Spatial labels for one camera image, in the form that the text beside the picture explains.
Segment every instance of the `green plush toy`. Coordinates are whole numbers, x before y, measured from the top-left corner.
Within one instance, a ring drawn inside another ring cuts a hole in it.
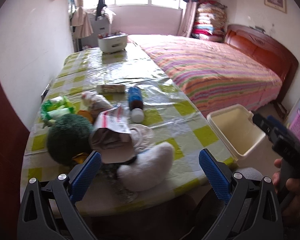
[[[49,128],[47,148],[58,163],[73,166],[72,159],[80,153],[90,154],[89,135],[92,125],[89,120],[77,114],[65,114]]]

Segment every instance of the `white wall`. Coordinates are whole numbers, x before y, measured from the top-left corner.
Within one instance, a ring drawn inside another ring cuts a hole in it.
[[[287,0],[287,14],[264,5],[264,0],[217,0],[228,6],[229,23],[259,26],[287,47],[299,61],[299,68],[283,105],[291,110],[300,97],[300,9]]]
[[[0,9],[0,82],[28,129],[41,93],[71,53],[67,0],[6,0]]]
[[[155,5],[123,5],[109,6],[116,16],[112,31],[127,34],[169,34],[177,35],[181,17],[181,9],[173,9]],[[96,21],[90,15],[92,28],[96,31]],[[97,33],[83,38],[82,45],[97,47]]]

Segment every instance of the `pink basket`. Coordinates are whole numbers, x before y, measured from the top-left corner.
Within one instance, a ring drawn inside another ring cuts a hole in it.
[[[300,110],[297,111],[297,115],[292,121],[289,130],[293,132],[293,134],[299,139],[300,141]]]

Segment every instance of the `plastic tablecloth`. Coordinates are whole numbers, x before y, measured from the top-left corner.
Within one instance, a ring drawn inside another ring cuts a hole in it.
[[[208,148],[218,161],[234,162],[223,142],[215,135],[207,120],[170,78],[133,43],[126,50],[103,54],[99,48],[71,54],[52,84],[45,100],[67,96],[77,110],[86,110],[81,100],[83,91],[96,91],[98,84],[138,85],[144,100],[145,120],[151,127],[155,143],[167,141],[175,148],[173,166],[166,179],[150,190],[139,192],[131,203],[119,201],[110,183],[96,176],[82,201],[76,206],[83,216],[110,215],[144,209],[175,198],[194,187],[207,183],[199,166],[198,155]],[[127,106],[126,94],[104,94],[110,103]],[[23,159],[21,198],[30,178],[39,181],[55,179],[69,168],[56,163],[47,152],[48,127],[38,117],[32,127]],[[55,202],[52,209],[58,213]]]

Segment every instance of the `beige plastic bin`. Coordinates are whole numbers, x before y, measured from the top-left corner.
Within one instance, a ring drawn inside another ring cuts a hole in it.
[[[266,134],[252,122],[253,113],[242,105],[214,111],[207,120],[236,160],[251,154],[265,139]]]

